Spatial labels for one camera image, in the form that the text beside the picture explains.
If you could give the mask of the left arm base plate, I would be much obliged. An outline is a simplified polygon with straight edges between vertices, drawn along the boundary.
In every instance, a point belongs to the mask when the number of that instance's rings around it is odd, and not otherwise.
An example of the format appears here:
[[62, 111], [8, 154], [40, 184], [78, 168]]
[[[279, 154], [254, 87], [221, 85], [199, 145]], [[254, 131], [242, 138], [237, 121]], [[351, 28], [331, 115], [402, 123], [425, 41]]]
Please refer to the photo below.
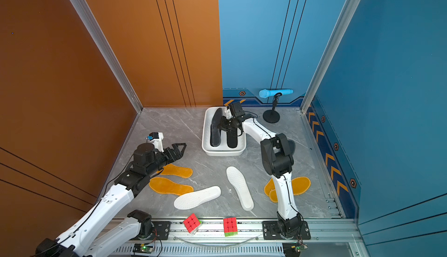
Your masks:
[[138, 242], [149, 242], [153, 240], [162, 240], [165, 241], [169, 237], [169, 232], [171, 230], [171, 222], [170, 221], [152, 221], [151, 222], [151, 231], [145, 234], [145, 226], [140, 231], [140, 233], [131, 238], [130, 240], [135, 240]]

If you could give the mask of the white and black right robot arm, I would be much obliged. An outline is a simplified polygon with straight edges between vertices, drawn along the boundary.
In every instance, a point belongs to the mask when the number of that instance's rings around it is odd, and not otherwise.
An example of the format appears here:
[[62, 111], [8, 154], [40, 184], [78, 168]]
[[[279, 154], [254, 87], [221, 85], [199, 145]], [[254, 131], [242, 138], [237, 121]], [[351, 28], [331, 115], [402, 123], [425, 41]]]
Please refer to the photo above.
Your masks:
[[240, 102], [215, 111], [210, 125], [212, 147], [221, 145], [223, 132], [226, 134], [226, 146], [230, 149], [237, 147], [238, 138], [244, 134], [259, 143], [263, 167], [271, 176], [277, 193], [279, 231], [284, 238], [297, 236], [304, 219], [293, 197], [292, 166], [295, 143], [283, 133], [275, 133], [264, 127], [254, 115], [243, 110]]

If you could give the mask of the dark grey insole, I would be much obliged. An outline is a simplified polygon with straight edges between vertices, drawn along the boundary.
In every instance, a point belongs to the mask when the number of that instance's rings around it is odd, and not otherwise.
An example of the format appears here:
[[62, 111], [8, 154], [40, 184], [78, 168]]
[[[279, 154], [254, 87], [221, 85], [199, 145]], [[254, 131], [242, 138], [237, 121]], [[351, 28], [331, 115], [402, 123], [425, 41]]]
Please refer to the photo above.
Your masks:
[[296, 143], [293, 140], [288, 140], [290, 154], [293, 156], [296, 150]]
[[[213, 118], [212, 119], [215, 119], [215, 121], [216, 121], [216, 125], [218, 126], [219, 125], [219, 123], [220, 123], [220, 119], [221, 119], [221, 117], [224, 115], [224, 112], [223, 112], [223, 109], [222, 108], [218, 108], [216, 111], [215, 111], [215, 114], [214, 114], [214, 116], [213, 116]], [[220, 130], [218, 130], [218, 137], [220, 138], [220, 141], [219, 141], [219, 145], [221, 144], [221, 131]]]

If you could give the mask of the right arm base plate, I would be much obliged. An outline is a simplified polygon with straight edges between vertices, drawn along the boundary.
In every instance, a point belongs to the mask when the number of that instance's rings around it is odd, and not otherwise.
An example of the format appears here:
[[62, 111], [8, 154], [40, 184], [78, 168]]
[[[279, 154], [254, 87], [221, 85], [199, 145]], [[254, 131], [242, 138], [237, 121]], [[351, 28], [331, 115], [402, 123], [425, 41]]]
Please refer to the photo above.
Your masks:
[[263, 221], [263, 237], [265, 240], [310, 240], [312, 239], [310, 229], [308, 223], [306, 221], [303, 222], [300, 231], [294, 237], [284, 237], [281, 235], [278, 221], [277, 220], [269, 220]]

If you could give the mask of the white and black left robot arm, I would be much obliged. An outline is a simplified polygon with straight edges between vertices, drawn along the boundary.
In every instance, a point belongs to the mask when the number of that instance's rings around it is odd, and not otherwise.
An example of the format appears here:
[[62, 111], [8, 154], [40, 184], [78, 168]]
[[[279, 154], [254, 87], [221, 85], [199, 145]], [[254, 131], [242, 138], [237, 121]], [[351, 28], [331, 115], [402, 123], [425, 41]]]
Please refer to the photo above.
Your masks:
[[185, 143], [175, 143], [163, 148], [160, 140], [140, 144], [104, 196], [56, 239], [42, 241], [35, 256], [106, 257], [131, 238], [156, 238], [151, 215], [141, 210], [129, 213], [121, 224], [102, 237], [99, 234], [166, 165], [181, 159], [186, 147]]

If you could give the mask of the black insole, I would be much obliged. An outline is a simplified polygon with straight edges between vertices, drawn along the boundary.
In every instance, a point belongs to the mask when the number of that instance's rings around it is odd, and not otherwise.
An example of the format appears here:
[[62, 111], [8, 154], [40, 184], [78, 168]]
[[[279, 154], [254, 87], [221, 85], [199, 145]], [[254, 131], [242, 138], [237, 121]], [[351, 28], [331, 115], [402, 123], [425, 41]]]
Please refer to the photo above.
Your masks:
[[237, 130], [236, 131], [228, 131], [227, 132], [227, 146], [229, 148], [236, 148], [238, 145], [237, 138], [238, 138]]
[[215, 119], [211, 120], [210, 125], [210, 145], [217, 147], [219, 145], [220, 138], [218, 137], [218, 128]]

